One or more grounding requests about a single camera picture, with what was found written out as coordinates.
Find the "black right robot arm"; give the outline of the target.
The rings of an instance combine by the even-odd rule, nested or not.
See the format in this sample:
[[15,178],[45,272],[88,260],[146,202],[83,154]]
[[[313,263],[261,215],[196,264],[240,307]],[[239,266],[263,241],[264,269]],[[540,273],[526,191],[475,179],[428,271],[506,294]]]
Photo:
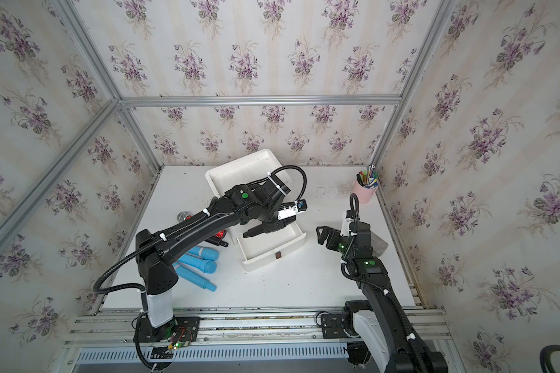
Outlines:
[[362,339],[381,372],[448,372],[446,358],[428,347],[398,301],[387,268],[374,256],[371,228],[360,220],[359,210],[359,198],[351,194],[341,229],[317,227],[317,242],[341,254],[342,276],[365,296],[345,303],[345,334]]

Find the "white bottom drawer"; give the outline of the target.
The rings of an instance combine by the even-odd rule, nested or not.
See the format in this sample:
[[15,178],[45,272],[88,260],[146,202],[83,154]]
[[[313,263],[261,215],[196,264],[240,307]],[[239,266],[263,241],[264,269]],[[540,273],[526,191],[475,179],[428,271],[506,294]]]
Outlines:
[[274,233],[244,238],[243,234],[258,223],[259,221],[252,221],[247,225],[236,225],[229,229],[233,242],[238,245],[243,254],[244,260],[241,265],[247,272],[275,262],[277,252],[282,253],[282,258],[288,256],[299,250],[306,242],[307,233],[296,222]]

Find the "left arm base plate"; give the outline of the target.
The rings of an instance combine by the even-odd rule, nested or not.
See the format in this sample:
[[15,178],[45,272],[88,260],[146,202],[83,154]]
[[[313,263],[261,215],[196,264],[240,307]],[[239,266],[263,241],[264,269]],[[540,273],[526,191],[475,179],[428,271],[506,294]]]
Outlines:
[[137,322],[134,342],[139,343],[168,343],[178,346],[196,342],[201,323],[199,317],[174,317],[163,326],[152,326],[144,315]]

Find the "blue toy microphone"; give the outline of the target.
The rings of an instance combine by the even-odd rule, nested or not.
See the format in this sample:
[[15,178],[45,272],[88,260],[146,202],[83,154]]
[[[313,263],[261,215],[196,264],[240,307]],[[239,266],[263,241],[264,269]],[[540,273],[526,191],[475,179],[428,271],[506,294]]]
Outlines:
[[212,248],[196,246],[188,251],[193,256],[198,256],[204,260],[217,261],[219,252]]
[[209,280],[199,274],[194,273],[192,270],[189,270],[181,264],[175,264],[174,269],[179,278],[182,278],[199,288],[209,290],[210,292],[215,292],[217,290],[217,287]]
[[204,274],[213,274],[217,270],[217,264],[215,261],[203,259],[191,254],[185,254],[181,256],[177,262],[179,262],[180,264],[186,264],[190,267],[194,267]]

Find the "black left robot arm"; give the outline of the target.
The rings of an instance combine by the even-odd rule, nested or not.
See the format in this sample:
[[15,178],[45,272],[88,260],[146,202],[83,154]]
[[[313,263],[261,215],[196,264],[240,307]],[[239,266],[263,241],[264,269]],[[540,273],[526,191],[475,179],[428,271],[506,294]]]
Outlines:
[[[300,173],[303,184],[295,200],[285,202],[290,189],[278,174],[291,169]],[[135,251],[106,270],[94,283],[93,293],[107,295],[136,289],[141,295],[142,312],[148,317],[149,325],[154,329],[164,326],[174,319],[172,289],[178,282],[174,269],[178,259],[217,232],[235,225],[247,225],[253,220],[261,224],[247,230],[243,234],[245,239],[283,230],[296,221],[298,214],[306,211],[303,199],[306,187],[307,176],[301,167],[281,166],[265,178],[238,184],[222,197],[214,197],[207,208],[188,220],[155,233],[144,230],[135,238]],[[111,275],[133,259],[141,283],[103,286]]]

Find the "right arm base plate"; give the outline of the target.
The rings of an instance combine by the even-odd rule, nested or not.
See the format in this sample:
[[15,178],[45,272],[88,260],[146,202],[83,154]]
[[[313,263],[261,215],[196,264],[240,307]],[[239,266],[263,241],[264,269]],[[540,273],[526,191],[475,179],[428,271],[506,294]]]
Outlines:
[[330,313],[327,311],[318,312],[314,321],[321,328],[322,337],[325,340],[355,338],[356,334],[350,334],[345,329],[345,322],[340,313]]

